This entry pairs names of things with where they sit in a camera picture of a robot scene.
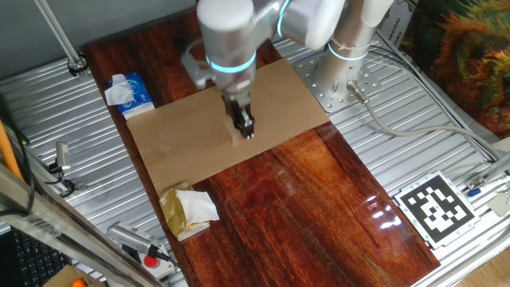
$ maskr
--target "small box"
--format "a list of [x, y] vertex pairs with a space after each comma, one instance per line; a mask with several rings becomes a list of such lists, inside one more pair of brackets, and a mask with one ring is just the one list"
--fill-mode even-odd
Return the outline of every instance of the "small box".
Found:
[[198, 232], [209, 228], [209, 222], [188, 224], [182, 204], [175, 191], [192, 191], [193, 187], [188, 183], [172, 187], [159, 198], [159, 205], [165, 216], [168, 228], [177, 240], [182, 241]]

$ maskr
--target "white tissue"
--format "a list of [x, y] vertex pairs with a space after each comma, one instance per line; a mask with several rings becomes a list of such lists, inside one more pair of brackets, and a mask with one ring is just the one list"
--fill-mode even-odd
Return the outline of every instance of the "white tissue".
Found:
[[207, 192], [175, 191], [175, 194], [181, 201], [188, 224], [220, 219]]
[[112, 76], [112, 87], [104, 91], [108, 105], [126, 104], [135, 100], [126, 77], [122, 74]]

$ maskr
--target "red button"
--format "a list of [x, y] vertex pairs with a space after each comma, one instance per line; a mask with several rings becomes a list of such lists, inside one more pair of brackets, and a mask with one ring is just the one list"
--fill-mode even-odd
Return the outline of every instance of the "red button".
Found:
[[145, 264], [145, 266], [147, 266], [149, 268], [156, 268], [159, 265], [159, 259], [152, 258], [152, 257], [146, 255], [145, 258], [143, 259], [143, 263]]

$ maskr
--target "tissue box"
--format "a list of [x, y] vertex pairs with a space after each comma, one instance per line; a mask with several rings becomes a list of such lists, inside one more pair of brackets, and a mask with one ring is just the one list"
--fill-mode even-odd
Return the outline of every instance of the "tissue box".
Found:
[[145, 89], [142, 77], [138, 73], [128, 73], [124, 75], [126, 81], [129, 83], [129, 88], [133, 91], [133, 97], [135, 100], [127, 102], [126, 104], [119, 104], [119, 110], [126, 120], [129, 120], [133, 116], [137, 116], [146, 111], [154, 109], [154, 104], [149, 96], [149, 93]]
[[180, 184], [165, 192], [159, 198], [159, 205], [163, 210], [168, 228], [177, 240], [182, 241], [209, 227], [209, 222], [189, 224], [184, 214], [182, 204], [177, 197], [176, 191], [192, 191], [193, 187], [188, 183]]

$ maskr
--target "glossy wood surface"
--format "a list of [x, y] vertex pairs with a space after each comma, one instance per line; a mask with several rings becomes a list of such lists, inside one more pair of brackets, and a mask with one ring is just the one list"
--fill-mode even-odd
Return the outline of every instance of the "glossy wood surface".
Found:
[[[83, 47], [100, 91], [138, 72], [156, 106], [198, 90], [180, 62], [198, 36], [194, 11]], [[265, 43], [260, 66], [280, 59]], [[196, 183], [219, 222], [177, 242], [124, 118], [112, 118], [194, 286], [407, 286], [439, 266], [331, 123]]]

